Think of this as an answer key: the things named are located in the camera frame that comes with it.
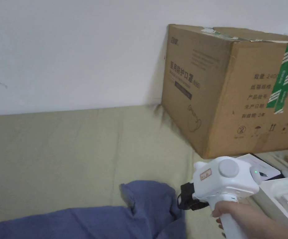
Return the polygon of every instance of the white handheld device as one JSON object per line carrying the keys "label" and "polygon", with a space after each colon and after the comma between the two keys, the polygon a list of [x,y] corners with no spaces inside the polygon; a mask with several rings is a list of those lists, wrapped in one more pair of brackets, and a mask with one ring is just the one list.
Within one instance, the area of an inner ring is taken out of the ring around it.
{"label": "white handheld device", "polygon": [[[219,201],[238,202],[259,191],[259,171],[246,161],[224,156],[209,163],[196,162],[194,168],[192,182],[181,186],[181,209],[196,210],[209,204],[213,211]],[[227,239],[247,239],[230,214],[223,214],[221,222]]]}

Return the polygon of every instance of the red label sticker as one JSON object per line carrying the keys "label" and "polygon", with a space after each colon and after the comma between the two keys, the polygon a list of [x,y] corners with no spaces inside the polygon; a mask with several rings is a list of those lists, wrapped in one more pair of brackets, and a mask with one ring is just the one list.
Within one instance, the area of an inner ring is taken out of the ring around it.
{"label": "red label sticker", "polygon": [[203,181],[205,178],[209,177],[211,175],[211,169],[207,169],[205,172],[201,173],[200,181]]}

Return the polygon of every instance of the beige fabric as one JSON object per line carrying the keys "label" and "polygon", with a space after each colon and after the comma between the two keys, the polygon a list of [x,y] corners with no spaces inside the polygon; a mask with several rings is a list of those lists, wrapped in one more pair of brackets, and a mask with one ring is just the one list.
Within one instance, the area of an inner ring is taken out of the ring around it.
{"label": "beige fabric", "polygon": [[[119,185],[178,192],[202,160],[161,107],[0,116],[0,221],[72,207],[125,205]],[[220,238],[211,211],[187,212],[189,238]]]}

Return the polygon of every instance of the umbrella icon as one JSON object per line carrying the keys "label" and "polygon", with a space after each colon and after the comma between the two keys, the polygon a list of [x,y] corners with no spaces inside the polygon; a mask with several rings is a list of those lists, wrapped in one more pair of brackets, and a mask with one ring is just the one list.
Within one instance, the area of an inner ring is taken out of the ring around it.
{"label": "umbrella icon", "polygon": [[256,128],[255,128],[255,131],[254,131],[254,133],[257,133],[258,132],[258,130],[260,130],[261,129],[261,127],[260,126],[257,126]]}

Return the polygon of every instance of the white wall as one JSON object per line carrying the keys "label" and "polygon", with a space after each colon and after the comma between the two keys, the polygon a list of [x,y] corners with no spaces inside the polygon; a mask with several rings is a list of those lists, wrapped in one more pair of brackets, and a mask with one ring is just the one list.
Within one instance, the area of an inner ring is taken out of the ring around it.
{"label": "white wall", "polygon": [[288,34],[288,1],[0,0],[0,114],[160,102],[169,23]]}

